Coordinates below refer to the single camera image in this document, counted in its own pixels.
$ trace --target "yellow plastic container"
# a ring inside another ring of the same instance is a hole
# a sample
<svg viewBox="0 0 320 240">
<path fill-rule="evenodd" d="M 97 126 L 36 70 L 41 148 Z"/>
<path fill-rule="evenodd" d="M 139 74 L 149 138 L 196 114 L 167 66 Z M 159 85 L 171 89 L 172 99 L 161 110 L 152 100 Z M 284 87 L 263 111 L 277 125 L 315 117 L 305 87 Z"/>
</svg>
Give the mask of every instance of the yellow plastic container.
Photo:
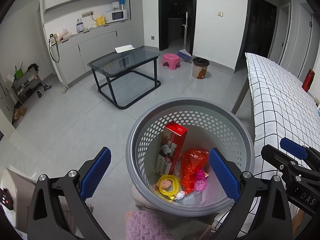
<svg viewBox="0 0 320 240">
<path fill-rule="evenodd" d="M 104 17 L 98 17 L 96 21 L 97 21 L 97 26 L 102 26 L 106 24 Z"/>
<path fill-rule="evenodd" d="M 164 179 L 171 180 L 171 182 L 172 182 L 172 191 L 166 191 L 165 189 L 163 189 L 163 188 L 161 187 L 161 181 L 164 180 Z M 161 176 L 161 178 L 159 179 L 158 187 L 159 187 L 159 192 L 160 192 L 162 195 L 168 196 L 170 199 L 172 199 L 172 198 L 173 198 L 173 195 L 176 195 L 176 194 L 179 192 L 179 181 L 178 181 L 178 179 L 177 179 L 176 176 L 173 176 L 173 175 L 163 175 L 163 176 Z"/>
</svg>

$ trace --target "red plastic bag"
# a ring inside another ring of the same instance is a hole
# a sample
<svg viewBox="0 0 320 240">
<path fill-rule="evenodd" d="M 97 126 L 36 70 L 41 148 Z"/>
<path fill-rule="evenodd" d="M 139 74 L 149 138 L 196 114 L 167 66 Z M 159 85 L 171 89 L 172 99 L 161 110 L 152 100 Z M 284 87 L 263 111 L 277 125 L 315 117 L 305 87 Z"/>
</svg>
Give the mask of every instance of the red plastic bag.
<svg viewBox="0 0 320 240">
<path fill-rule="evenodd" d="M 181 155 L 182 178 L 180 184 L 184 187 L 186 194 L 193 191 L 196 173 L 209 161 L 209 152 L 206 150 L 188 149 Z"/>
</svg>

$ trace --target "metal screw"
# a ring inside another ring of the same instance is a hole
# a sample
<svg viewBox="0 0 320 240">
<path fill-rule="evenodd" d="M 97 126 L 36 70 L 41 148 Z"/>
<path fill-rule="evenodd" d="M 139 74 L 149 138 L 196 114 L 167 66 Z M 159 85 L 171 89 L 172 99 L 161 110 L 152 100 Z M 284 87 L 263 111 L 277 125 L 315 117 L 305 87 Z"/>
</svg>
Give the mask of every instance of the metal screw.
<svg viewBox="0 0 320 240">
<path fill-rule="evenodd" d="M 244 176 L 245 178 L 250 178 L 250 177 L 251 177 L 251 173 L 248 172 L 248 171 L 244 171 L 244 172 L 243 172 L 243 176 Z"/>
<path fill-rule="evenodd" d="M 77 175 L 77 172 L 76 171 L 69 171 L 69 173 L 68 173 L 68 176 L 69 177 L 74 177 L 74 176 L 76 176 Z"/>
<path fill-rule="evenodd" d="M 39 180 L 43 181 L 43 180 L 45 180 L 46 177 L 47 177 L 46 175 L 42 174 L 39 176 Z"/>
<path fill-rule="evenodd" d="M 278 175 L 273 176 L 273 179 L 274 179 L 275 181 L 280 181 L 280 180 L 281 180 L 281 179 L 280 179 L 280 177 L 279 177 Z"/>
</svg>

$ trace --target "purple plastic badminton shuttlecock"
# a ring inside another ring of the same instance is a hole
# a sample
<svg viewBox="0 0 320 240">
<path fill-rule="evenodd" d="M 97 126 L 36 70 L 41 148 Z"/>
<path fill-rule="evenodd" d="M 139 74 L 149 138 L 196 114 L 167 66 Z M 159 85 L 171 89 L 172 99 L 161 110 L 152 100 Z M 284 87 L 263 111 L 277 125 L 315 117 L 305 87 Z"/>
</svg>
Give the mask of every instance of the purple plastic badminton shuttlecock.
<svg viewBox="0 0 320 240">
<path fill-rule="evenodd" d="M 199 170 L 196 175 L 196 181 L 195 181 L 195 191 L 203 191 L 207 187 L 207 180 L 204 175 L 203 170 Z"/>
</svg>

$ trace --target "glass coffee table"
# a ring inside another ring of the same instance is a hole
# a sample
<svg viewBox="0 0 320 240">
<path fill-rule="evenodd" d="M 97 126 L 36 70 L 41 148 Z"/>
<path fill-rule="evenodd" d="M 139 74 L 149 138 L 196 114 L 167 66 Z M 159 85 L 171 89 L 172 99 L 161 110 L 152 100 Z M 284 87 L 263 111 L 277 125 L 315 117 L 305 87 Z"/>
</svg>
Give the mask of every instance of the glass coffee table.
<svg viewBox="0 0 320 240">
<path fill-rule="evenodd" d="M 89 62 L 88 66 L 92 69 L 92 73 L 97 83 L 99 93 L 102 94 L 108 101 L 110 101 L 116 108 L 123 110 L 132 106 L 141 98 L 145 97 L 147 94 L 151 93 L 153 90 L 160 87 L 161 82 L 157 80 L 157 58 L 159 56 L 159 53 L 138 48 L 122 53 L 112 52 L 92 62 Z M 153 61 L 154 64 L 154 78 L 134 70 L 135 68 L 140 67 L 151 61 Z M 106 77 L 107 82 L 103 85 L 99 85 L 96 71 Z M 126 106 L 119 106 L 112 88 L 112 82 L 130 72 L 136 73 L 140 76 L 154 81 L 155 85 L 147 92 L 143 93 L 142 95 L 128 103 Z M 108 97 L 104 92 L 101 91 L 101 88 L 107 85 L 109 87 L 112 98 Z"/>
</svg>

